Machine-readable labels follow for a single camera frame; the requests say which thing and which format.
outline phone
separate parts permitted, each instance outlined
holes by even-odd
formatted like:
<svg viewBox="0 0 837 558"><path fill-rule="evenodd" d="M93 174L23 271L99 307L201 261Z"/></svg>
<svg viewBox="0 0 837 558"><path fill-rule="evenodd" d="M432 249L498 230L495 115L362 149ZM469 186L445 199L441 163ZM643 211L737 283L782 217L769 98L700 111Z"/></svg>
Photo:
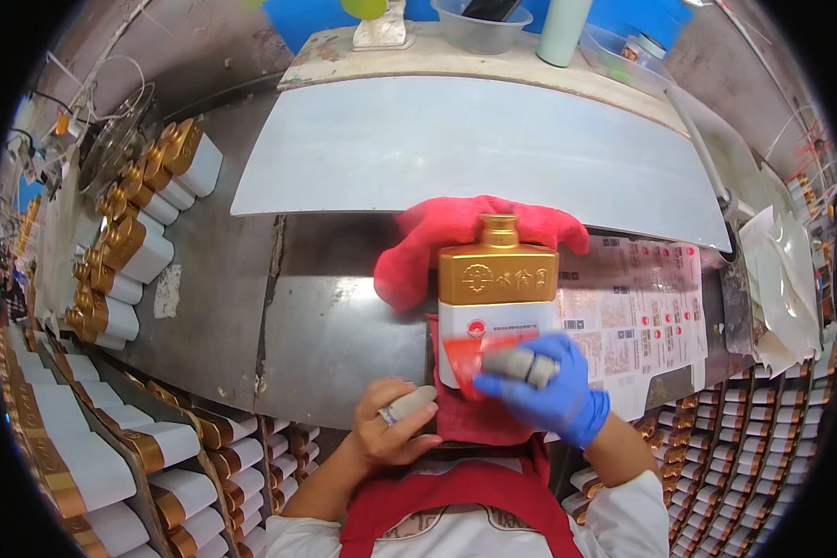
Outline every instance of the phone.
<svg viewBox="0 0 837 558"><path fill-rule="evenodd" d="M471 0L462 15L476 20L504 21L520 3L521 0Z"/></svg>

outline clear plastic container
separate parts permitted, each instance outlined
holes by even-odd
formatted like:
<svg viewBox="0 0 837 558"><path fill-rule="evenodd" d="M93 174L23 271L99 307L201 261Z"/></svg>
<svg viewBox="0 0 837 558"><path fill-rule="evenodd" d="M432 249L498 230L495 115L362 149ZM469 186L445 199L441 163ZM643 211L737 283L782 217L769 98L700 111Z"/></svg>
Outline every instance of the clear plastic container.
<svg viewBox="0 0 837 558"><path fill-rule="evenodd" d="M518 6L506 21L487 21L460 15L470 0L431 0L440 14L440 27L446 42L474 54L502 54L509 51L533 15Z"/></svg>
<svg viewBox="0 0 837 558"><path fill-rule="evenodd" d="M663 63L653 56L646 57L644 66L626 60L620 55L625 44L626 39L620 35L587 23L580 35L579 49L596 73L666 101L663 90L676 82Z"/></svg>

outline concrete wall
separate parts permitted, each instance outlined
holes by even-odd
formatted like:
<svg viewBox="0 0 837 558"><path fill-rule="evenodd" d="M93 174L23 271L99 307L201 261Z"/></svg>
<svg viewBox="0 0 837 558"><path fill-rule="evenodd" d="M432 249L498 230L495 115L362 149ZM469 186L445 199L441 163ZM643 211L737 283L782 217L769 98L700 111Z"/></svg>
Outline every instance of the concrete wall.
<svg viewBox="0 0 837 558"><path fill-rule="evenodd" d="M54 52L82 80L135 0L89 0ZM756 0L731 6L779 75L788 97L811 103L804 74L791 49ZM204 97L260 76L281 72L292 54L263 9L253 0L153 0L113 50L139 61L146 80L158 85L162 111L173 113ZM791 115L778 88L753 51L717 6L698 8L666 61L676 81L733 125L748 144L765 153ZM106 114L139 85L126 61L109 61L99 74L95 104ZM77 90L72 79L48 63L42 91L65 101ZM54 118L53 107L41 118ZM811 113L804 113L812 122ZM795 154L803 131L792 122L770 156L786 178L800 162ZM811 177L815 169L809 171Z"/></svg>
<svg viewBox="0 0 837 558"><path fill-rule="evenodd" d="M83 80L138 0L89 0L53 53ZM158 87L160 107L172 113L224 89L278 73L292 61L267 14L253 0L153 0L130 25L112 54L138 61ZM107 61L98 76L95 106L114 110L140 84L134 66ZM37 87L71 100L78 85L47 63Z"/></svg>
<svg viewBox="0 0 837 558"><path fill-rule="evenodd" d="M811 104L805 74L793 60L792 48L756 1L734 0L730 6L746 22L785 95L798 106ZM792 114L756 54L717 6L697 9L665 65L682 88L722 116L763 155ZM802 115L812 124L812 112ZM796 120L791 122L769 158L782 178L786 179L803 160L796 155L805 143L799 140L803 133ZM811 178L816 173L815 166L807 172Z"/></svg>

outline red circular logo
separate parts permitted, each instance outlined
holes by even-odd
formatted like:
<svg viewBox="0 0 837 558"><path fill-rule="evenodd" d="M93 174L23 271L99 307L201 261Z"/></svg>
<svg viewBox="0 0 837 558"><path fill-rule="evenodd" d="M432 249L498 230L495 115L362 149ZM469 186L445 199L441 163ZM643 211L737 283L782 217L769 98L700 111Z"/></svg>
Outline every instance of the red circular logo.
<svg viewBox="0 0 837 558"><path fill-rule="evenodd" d="M479 338L486 331L486 324L482 319L474 319L469 322L469 337Z"/></svg>

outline mint green bottle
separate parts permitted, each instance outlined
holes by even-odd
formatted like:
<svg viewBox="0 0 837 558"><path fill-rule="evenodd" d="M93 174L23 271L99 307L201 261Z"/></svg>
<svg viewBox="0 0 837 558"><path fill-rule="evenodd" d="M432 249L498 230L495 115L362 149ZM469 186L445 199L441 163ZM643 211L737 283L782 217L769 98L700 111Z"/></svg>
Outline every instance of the mint green bottle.
<svg viewBox="0 0 837 558"><path fill-rule="evenodd" d="M591 0L551 0L536 55L552 66L566 68L574 55Z"/></svg>

